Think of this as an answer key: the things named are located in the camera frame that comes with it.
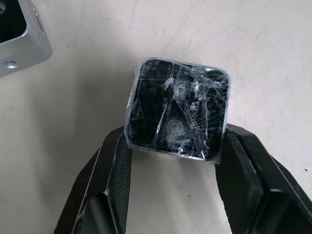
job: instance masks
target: plastic wrap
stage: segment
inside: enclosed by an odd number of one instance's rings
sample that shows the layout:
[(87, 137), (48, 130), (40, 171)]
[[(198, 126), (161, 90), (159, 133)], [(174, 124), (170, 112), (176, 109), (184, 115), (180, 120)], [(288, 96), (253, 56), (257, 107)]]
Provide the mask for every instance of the plastic wrap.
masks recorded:
[(127, 104), (128, 146), (218, 163), (229, 91), (221, 69), (158, 58), (142, 62)]

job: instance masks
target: beige floor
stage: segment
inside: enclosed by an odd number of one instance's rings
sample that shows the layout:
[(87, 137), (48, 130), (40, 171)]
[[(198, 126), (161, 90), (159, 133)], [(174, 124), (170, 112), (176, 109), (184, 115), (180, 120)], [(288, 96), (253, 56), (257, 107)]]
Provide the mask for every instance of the beige floor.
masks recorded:
[[(134, 69), (153, 56), (228, 71), (229, 123), (257, 134), (312, 198), (312, 1), (34, 3), (53, 52), (0, 79), (2, 234), (53, 232), (77, 174), (124, 123)], [(229, 234), (214, 173), (134, 155), (127, 233)]]

